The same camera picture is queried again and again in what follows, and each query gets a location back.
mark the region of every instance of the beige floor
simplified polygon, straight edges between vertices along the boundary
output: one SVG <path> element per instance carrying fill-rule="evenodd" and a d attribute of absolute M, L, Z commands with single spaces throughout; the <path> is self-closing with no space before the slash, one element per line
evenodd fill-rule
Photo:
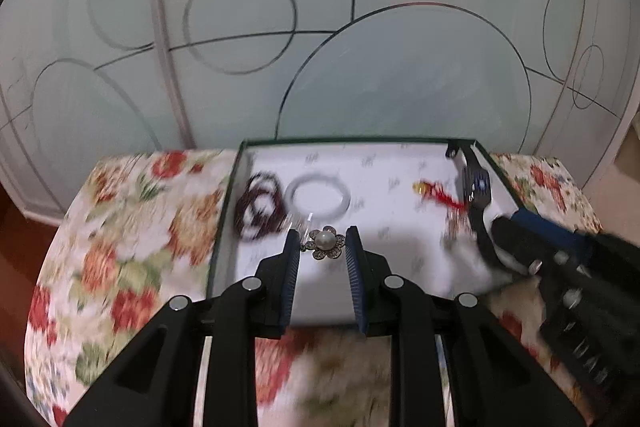
<path fill-rule="evenodd" d="M 640 140 L 633 128 L 589 200 L 607 232 L 640 245 Z"/>

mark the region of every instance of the watch face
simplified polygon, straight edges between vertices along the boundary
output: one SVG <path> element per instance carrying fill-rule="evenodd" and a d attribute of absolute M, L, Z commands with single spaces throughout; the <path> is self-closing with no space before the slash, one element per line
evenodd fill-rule
<path fill-rule="evenodd" d="M 462 180 L 466 201 L 481 208 L 491 203 L 489 172 L 482 168 L 465 167 Z"/>

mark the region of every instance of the table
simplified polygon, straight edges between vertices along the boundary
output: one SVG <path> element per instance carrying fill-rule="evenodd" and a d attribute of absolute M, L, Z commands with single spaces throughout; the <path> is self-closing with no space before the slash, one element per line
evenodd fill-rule
<path fill-rule="evenodd" d="M 86 388 L 170 297 L 204 298 L 235 156 L 234 150 L 175 151 L 95 166 L 49 248 L 28 318 L 27 393 L 51 425 L 62 425 Z M 530 210 L 569 229 L 600 229 L 558 160 L 494 159 Z M 537 283 L 532 278 L 504 288 L 488 305 L 590 421 L 574 379 L 537 336 L 544 316 Z M 309 329 L 289 330 L 280 341 L 256 340 L 261 427 L 386 427 L 389 383 L 388 339 Z"/>

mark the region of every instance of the tray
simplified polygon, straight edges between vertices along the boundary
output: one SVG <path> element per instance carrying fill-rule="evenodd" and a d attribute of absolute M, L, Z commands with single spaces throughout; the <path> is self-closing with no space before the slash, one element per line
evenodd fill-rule
<path fill-rule="evenodd" d="M 442 236 L 447 209 L 434 201 L 421 201 L 412 185 L 420 179 L 440 182 L 449 194 L 462 198 L 460 172 L 463 155 L 446 158 L 447 139 L 411 140 L 289 140 L 245 142 L 238 152 L 223 206 L 216 247 L 212 256 L 208 296 L 255 273 L 264 257 L 282 251 L 287 230 L 257 241 L 240 241 L 233 226 L 238 198 L 252 174 L 276 174 L 283 192 L 293 180 L 309 173 L 338 178 L 350 192 L 346 213 L 330 223 L 312 216 L 311 226 L 331 225 L 343 233 L 356 225 L 364 248 L 386 256 L 391 270 L 421 286 L 426 292 L 453 298 L 462 292 L 476 295 L 511 282 L 500 270 L 490 269 L 480 257 L 471 235 L 458 237 L 446 248 Z M 469 140 L 492 182 L 492 203 L 485 224 L 498 215 L 511 215 L 521 205 L 507 187 L 486 151 Z M 301 185 L 295 202 L 317 214 L 341 199 L 330 185 Z M 301 253 L 293 302 L 293 326 L 354 323 L 353 304 L 344 255 L 316 261 Z"/>

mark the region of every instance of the pearl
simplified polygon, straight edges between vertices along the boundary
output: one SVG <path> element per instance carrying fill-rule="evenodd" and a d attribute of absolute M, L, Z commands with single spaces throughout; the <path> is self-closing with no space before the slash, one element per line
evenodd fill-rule
<path fill-rule="evenodd" d="M 335 246 L 335 235 L 328 230 L 322 230 L 316 235 L 316 248 L 319 250 L 331 250 Z"/>

